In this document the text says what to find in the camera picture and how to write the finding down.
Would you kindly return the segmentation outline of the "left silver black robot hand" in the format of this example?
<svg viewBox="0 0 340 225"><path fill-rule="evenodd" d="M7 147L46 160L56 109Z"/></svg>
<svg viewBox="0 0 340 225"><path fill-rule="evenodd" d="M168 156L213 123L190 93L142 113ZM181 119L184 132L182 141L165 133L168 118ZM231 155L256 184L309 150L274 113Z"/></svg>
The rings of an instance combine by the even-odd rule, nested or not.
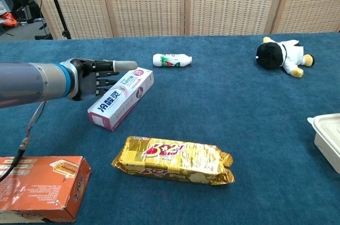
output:
<svg viewBox="0 0 340 225"><path fill-rule="evenodd" d="M111 76L121 71L135 70L138 63L131 60L92 60L71 58L60 63L70 75L71 88L67 98L74 101L103 96L117 80Z"/></svg>

